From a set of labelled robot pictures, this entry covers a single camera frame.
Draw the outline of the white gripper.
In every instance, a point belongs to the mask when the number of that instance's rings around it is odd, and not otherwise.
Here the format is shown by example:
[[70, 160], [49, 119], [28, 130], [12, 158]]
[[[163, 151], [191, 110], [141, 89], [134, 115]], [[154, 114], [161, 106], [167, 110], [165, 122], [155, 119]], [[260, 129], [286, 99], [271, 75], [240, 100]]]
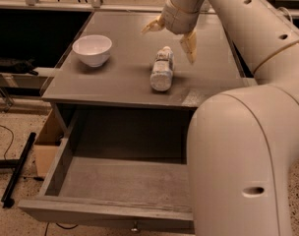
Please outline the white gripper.
[[141, 33], [161, 31], [166, 28], [175, 34], [184, 34], [180, 39], [180, 45], [188, 61], [194, 64], [197, 58], [197, 35], [193, 29], [196, 26], [199, 14], [200, 8], [184, 9], [168, 0], [161, 15], [145, 25]]

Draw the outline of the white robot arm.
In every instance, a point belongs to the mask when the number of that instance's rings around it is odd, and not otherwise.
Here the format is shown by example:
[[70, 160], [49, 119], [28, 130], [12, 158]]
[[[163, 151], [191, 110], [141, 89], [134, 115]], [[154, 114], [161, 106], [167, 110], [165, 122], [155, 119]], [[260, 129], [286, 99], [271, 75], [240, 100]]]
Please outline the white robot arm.
[[207, 99], [194, 113], [187, 163], [196, 236], [292, 236], [288, 172], [299, 158], [299, 29], [266, 0], [167, 0], [145, 31], [182, 35], [197, 57], [209, 1], [256, 83]]

